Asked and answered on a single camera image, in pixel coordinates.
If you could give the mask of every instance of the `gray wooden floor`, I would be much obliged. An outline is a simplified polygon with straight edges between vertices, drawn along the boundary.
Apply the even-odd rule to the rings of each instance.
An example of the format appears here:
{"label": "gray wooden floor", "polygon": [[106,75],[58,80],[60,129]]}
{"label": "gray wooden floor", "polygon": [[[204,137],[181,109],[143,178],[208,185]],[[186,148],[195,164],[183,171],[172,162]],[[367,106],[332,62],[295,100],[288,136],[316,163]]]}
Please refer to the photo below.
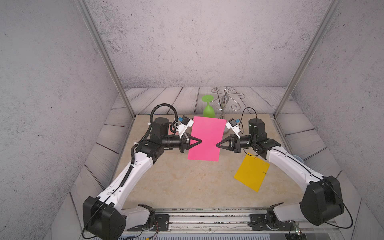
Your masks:
{"label": "gray wooden floor", "polygon": [[[224,91],[224,87],[217,87],[219,92]],[[173,105],[178,114],[202,114],[206,106],[201,100],[204,95],[212,95],[214,98],[222,94],[213,93],[210,88],[131,88],[126,89],[127,97],[135,114],[150,114],[154,106],[159,103],[169,103]],[[230,106],[224,109],[224,113],[241,114],[245,107],[252,107],[258,113],[274,113],[285,89],[282,87],[234,87],[230,93],[243,93],[245,98],[240,99],[237,94],[231,97],[239,103],[240,109],[234,111]],[[216,109],[216,100],[211,103],[216,113],[221,113]],[[117,97],[112,109],[124,108],[124,103],[120,96]],[[169,108],[160,108],[155,114],[169,114]],[[282,113],[301,114],[303,113],[292,97],[284,107]]]}
{"label": "gray wooden floor", "polygon": [[[218,87],[222,93],[224,87]],[[274,113],[285,91],[283,87],[235,87],[231,93],[243,93],[240,99],[236,94],[231,96],[239,103],[241,109],[233,111],[226,108],[225,113],[241,114],[245,107],[254,108],[257,113]],[[202,114],[206,103],[201,101],[204,95],[222,96],[212,93],[212,88],[131,88],[125,89],[130,104],[136,114],[149,114],[153,107],[160,103],[172,104],[178,115]],[[159,108],[155,114],[172,114],[169,108]],[[295,100],[290,97],[278,121],[293,150],[306,165],[325,176],[332,175],[340,181],[343,200],[352,213],[354,226],[341,229],[342,236],[335,233],[332,239],[357,240],[384,239],[384,231],[369,211],[360,195],[342,172],[326,144],[317,134],[315,127],[303,114]],[[74,186],[66,197],[50,231],[45,239],[77,239],[83,227],[82,205],[88,196],[97,196],[110,183],[113,177],[119,154],[124,147],[124,140],[129,132],[132,117],[120,96],[107,117],[99,137],[89,154],[83,169]],[[348,226],[348,213],[335,218],[340,226]]]}

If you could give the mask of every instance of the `yellow paper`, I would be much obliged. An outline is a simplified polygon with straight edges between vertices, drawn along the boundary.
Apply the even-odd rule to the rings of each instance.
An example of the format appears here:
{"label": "yellow paper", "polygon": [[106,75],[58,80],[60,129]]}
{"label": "yellow paper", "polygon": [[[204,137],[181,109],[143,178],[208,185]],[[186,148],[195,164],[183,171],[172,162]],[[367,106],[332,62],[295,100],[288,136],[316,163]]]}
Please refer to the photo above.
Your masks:
{"label": "yellow paper", "polygon": [[268,171],[269,163],[246,155],[234,178],[258,192]]}

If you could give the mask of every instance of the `gray textured wall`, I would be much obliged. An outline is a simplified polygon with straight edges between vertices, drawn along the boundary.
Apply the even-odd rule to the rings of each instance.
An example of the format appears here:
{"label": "gray textured wall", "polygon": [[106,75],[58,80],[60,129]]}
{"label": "gray textured wall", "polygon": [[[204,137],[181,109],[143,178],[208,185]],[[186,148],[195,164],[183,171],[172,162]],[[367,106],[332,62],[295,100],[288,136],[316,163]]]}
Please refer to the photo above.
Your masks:
{"label": "gray textured wall", "polygon": [[330,0],[86,0],[125,88],[286,86]]}
{"label": "gray textured wall", "polygon": [[73,0],[0,1],[0,238],[43,239],[117,95]]}
{"label": "gray textured wall", "polygon": [[345,0],[293,92],[384,226],[384,1]]}

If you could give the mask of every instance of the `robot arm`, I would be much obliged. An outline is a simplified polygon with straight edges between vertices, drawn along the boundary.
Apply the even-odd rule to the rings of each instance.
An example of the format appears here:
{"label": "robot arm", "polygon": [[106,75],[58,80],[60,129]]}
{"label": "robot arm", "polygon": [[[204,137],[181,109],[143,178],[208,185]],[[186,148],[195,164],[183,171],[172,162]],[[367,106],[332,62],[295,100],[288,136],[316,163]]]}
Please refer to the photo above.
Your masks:
{"label": "robot arm", "polygon": [[234,153],[241,152],[241,148],[251,147],[292,178],[304,192],[300,203],[276,204],[267,210],[266,220],[271,229],[278,228],[281,222],[288,220],[308,220],[314,225],[321,225],[344,212],[340,183],[336,178],[324,177],[308,168],[277,141],[267,138],[265,124],[261,119],[250,119],[248,128],[249,135],[238,136],[235,131],[236,135],[230,134],[216,146]]}
{"label": "robot arm", "polygon": [[[202,142],[185,132],[193,125],[193,121],[186,116],[178,118],[180,124],[177,121],[176,126],[175,122],[170,123],[166,118],[156,118],[152,121],[154,111],[161,106],[170,107],[177,116],[171,105],[157,105],[150,115],[151,125],[147,133],[131,149],[132,161],[97,198],[88,197],[83,203],[84,230],[103,240],[117,240],[124,229],[138,225],[143,229],[151,228],[154,225],[155,209],[147,205],[139,204],[133,209],[124,210],[124,215],[122,214],[122,207],[128,195],[164,151],[178,147],[183,153]],[[168,129],[174,134],[168,135]],[[190,144],[191,139],[196,140],[196,143]]]}

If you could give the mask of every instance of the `pink sheet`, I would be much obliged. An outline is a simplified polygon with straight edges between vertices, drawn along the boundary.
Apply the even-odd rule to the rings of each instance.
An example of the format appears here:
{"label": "pink sheet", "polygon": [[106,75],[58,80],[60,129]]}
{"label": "pink sheet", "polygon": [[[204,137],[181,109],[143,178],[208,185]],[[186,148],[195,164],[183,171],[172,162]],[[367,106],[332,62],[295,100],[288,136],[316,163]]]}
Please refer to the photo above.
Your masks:
{"label": "pink sheet", "polygon": [[194,117],[192,137],[197,137],[202,142],[188,150],[188,159],[218,162],[220,148],[216,147],[223,139],[225,119]]}

